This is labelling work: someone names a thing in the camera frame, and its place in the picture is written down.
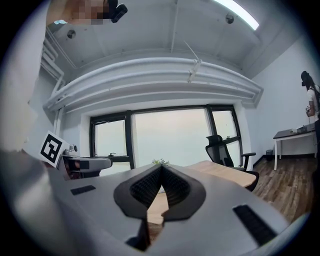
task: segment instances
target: office chair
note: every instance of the office chair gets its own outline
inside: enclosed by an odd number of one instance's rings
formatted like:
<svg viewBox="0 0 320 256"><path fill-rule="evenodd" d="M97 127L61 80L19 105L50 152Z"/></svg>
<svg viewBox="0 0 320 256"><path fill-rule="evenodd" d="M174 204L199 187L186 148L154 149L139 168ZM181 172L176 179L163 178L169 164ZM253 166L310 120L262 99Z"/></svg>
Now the office chair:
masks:
<svg viewBox="0 0 320 256"><path fill-rule="evenodd" d="M223 142L223 139L220 135L212 135L206 137L209 140L209 145L205 147L207 154L209 155L212 162L219 165L227 166L233 169L236 169L241 172L246 172L255 176L255 181L246 187L249 191L253 191L257 186L259 180L259 173L256 171L247 171L249 157L255 156L256 153L246 153L242 154L241 157L244 157L244 167L235 167L234 162L231 159L226 143Z"/></svg>

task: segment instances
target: person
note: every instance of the person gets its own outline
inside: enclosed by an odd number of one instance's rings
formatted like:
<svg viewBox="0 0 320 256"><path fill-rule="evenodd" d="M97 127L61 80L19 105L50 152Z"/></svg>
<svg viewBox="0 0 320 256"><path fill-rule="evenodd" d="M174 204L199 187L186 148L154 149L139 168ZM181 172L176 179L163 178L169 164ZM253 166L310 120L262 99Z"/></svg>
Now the person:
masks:
<svg viewBox="0 0 320 256"><path fill-rule="evenodd" d="M0 150L20 152L36 121L29 101L39 76L46 26L60 20L91 24L109 19L117 5L118 0L46 0L27 19L2 62Z"/></svg>
<svg viewBox="0 0 320 256"><path fill-rule="evenodd" d="M315 84L312 77L307 71L301 73L302 86L306 87L306 94L309 100L309 106L306 108L306 115L314 117L314 129L317 143L317 168L312 174L313 186L315 192L319 193L319 169L320 169L320 119L319 119L319 106L320 106L320 87Z"/></svg>

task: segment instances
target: ceiling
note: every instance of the ceiling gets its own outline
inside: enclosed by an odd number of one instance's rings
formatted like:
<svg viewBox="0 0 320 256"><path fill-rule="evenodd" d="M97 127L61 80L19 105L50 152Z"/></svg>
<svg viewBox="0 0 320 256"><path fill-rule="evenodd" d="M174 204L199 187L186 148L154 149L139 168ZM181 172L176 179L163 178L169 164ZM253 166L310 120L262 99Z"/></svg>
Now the ceiling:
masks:
<svg viewBox="0 0 320 256"><path fill-rule="evenodd" d="M65 65L70 73L97 60L134 51L146 51L150 57L159 50L173 55L190 53L187 42L194 52L212 59L210 62L220 60L221 66L231 65L252 78L292 45L301 31L292 29L295 25L289 24L275 0L235 1L260 24L256 31L236 15L234 23L227 24L225 17L230 11L213 0L120 0L128 13L118 23L51 24L49 29L74 64ZM67 37L71 29L76 32L73 39Z"/></svg>

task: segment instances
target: ceiling sprinkler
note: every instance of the ceiling sprinkler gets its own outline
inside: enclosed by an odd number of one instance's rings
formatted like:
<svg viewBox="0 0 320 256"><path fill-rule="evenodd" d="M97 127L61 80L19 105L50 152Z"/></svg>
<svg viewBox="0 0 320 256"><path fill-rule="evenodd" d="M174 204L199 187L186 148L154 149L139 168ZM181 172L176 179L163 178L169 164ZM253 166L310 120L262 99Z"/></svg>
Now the ceiling sprinkler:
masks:
<svg viewBox="0 0 320 256"><path fill-rule="evenodd" d="M234 18L233 15L231 15L230 13L228 13L228 14L225 16L225 21L226 21L226 23L228 23L228 24L232 24L232 23L234 23L235 18Z"/></svg>

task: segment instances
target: wooden desk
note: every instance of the wooden desk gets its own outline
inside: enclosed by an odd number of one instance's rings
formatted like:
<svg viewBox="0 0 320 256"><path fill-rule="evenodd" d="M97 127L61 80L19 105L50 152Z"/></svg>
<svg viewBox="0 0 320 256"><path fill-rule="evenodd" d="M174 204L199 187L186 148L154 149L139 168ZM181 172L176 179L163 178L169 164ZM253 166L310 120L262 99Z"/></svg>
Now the wooden desk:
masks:
<svg viewBox="0 0 320 256"><path fill-rule="evenodd" d="M235 170L211 161L198 162L196 164L186 166L185 168L192 169L201 173L211 174L228 181L235 182L244 188L254 183L256 179L256 176L252 174ZM164 218L161 216L161 214L168 209L169 207L166 193L157 194L147 211L147 221L149 223L158 225L162 224Z"/></svg>
<svg viewBox="0 0 320 256"><path fill-rule="evenodd" d="M186 166L186 168L235 182L244 188L250 186L256 180L256 176L250 173L235 170L211 161L198 162L196 164Z"/></svg>

